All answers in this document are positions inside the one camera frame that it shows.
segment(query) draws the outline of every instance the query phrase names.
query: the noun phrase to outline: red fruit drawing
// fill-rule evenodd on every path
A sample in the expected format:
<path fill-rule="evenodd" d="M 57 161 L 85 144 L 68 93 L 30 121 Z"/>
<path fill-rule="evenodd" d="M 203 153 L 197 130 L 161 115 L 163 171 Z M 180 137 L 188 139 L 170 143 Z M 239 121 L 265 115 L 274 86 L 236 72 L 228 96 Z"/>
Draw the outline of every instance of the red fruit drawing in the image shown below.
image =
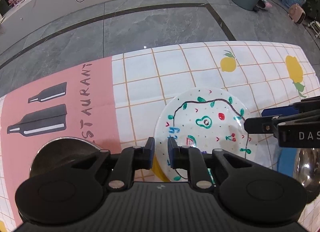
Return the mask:
<path fill-rule="evenodd" d="M 224 120 L 224 114 L 223 113 L 219 113 L 218 117 L 219 117 L 220 120 Z"/>

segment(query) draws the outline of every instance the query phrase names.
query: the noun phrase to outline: metal bowl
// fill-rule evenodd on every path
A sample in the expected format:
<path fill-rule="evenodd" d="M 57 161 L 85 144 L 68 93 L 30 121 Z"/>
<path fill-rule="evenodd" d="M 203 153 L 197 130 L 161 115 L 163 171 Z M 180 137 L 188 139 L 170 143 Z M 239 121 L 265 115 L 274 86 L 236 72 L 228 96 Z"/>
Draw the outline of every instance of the metal bowl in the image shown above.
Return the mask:
<path fill-rule="evenodd" d="M 29 177 L 44 174 L 63 164 L 100 150 L 96 145 L 74 137 L 60 137 L 47 142 L 38 150 Z"/>
<path fill-rule="evenodd" d="M 293 178 L 307 191 L 307 202 L 316 199 L 320 193 L 320 149 L 298 149 Z"/>

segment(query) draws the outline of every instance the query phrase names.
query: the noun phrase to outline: ribbed black surface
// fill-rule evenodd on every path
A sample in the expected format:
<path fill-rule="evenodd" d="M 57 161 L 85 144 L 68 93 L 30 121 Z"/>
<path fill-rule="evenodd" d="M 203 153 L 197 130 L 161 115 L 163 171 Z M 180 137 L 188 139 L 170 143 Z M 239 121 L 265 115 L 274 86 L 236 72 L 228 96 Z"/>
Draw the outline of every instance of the ribbed black surface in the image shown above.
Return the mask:
<path fill-rule="evenodd" d="M 111 193 L 90 217 L 64 227 L 24 223 L 17 232 L 257 232 L 306 231 L 297 223 L 257 228 L 226 214 L 211 194 L 190 189 L 187 183 L 135 182 L 122 193 Z"/>

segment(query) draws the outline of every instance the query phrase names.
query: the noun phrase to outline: table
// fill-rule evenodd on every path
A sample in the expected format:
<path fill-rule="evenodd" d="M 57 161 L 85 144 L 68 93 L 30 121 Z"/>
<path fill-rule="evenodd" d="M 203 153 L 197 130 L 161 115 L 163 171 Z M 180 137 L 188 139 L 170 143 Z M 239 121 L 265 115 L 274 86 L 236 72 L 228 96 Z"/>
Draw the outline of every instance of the table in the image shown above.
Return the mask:
<path fill-rule="evenodd" d="M 58 97 L 28 103 L 43 90 L 66 82 Z M 188 43 L 94 60 L 27 84 L 0 98 L 0 220 L 14 229 L 20 217 L 14 202 L 19 184 L 28 178 L 38 150 L 47 141 L 85 138 L 112 153 L 144 146 L 160 113 L 180 93 L 194 87 L 225 89 L 251 112 L 285 106 L 320 95 L 319 80 L 299 46 L 257 41 Z M 66 108 L 65 130 L 26 137 L 7 133 L 26 114 L 53 106 Z M 280 148 L 271 135 L 257 135 L 255 162 L 276 169 Z M 136 181 L 161 181 L 151 170 L 139 170 Z M 320 227 L 320 197 L 307 205 L 299 222 L 314 232 Z"/>

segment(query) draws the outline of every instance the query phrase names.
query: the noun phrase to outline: plate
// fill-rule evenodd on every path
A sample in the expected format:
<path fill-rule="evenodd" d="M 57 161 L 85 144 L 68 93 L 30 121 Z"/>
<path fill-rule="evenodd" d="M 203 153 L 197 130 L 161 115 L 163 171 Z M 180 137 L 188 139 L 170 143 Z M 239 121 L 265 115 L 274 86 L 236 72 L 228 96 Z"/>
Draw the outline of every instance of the plate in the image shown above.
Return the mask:
<path fill-rule="evenodd" d="M 174 98 L 162 111 L 155 129 L 155 154 L 164 174 L 171 181 L 186 181 L 187 171 L 170 168 L 167 140 L 178 146 L 197 147 L 202 153 L 222 148 L 253 161 L 257 136 L 243 128 L 249 110 L 229 92 L 193 88 Z"/>

